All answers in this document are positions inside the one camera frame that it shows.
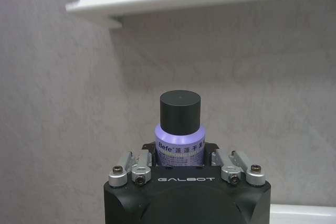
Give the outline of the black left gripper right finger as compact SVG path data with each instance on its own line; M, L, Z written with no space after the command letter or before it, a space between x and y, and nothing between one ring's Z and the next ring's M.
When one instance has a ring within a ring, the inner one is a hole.
M263 186L266 183L262 166L252 162L241 151L232 150L228 153L216 144L206 143L204 164L219 166L221 179L232 186L237 186L243 180L251 186Z

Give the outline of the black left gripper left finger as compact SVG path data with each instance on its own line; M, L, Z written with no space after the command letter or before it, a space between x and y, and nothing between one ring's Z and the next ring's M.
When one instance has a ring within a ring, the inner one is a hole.
M125 186L128 181L143 186L151 180L152 168L158 164L155 143L147 143L137 155L125 152L108 176L110 186Z

